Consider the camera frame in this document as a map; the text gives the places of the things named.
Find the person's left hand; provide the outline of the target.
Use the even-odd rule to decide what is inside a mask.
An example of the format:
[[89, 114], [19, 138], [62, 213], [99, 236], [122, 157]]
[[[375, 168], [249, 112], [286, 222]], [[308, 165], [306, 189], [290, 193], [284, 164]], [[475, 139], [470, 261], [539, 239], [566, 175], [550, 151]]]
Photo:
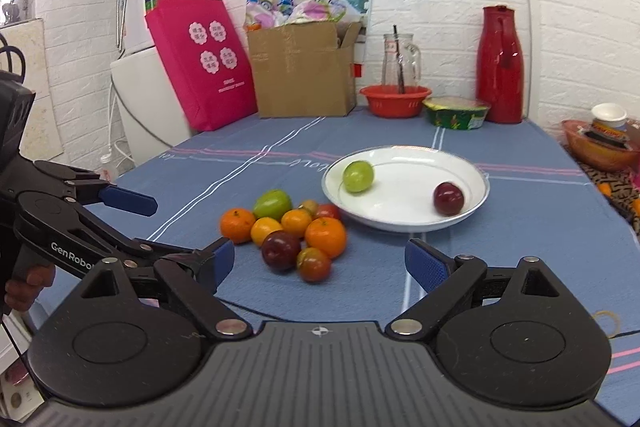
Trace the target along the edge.
[[23, 280], [6, 283], [4, 303], [16, 312], [27, 312], [44, 288], [52, 286], [55, 277], [54, 265], [33, 265]]

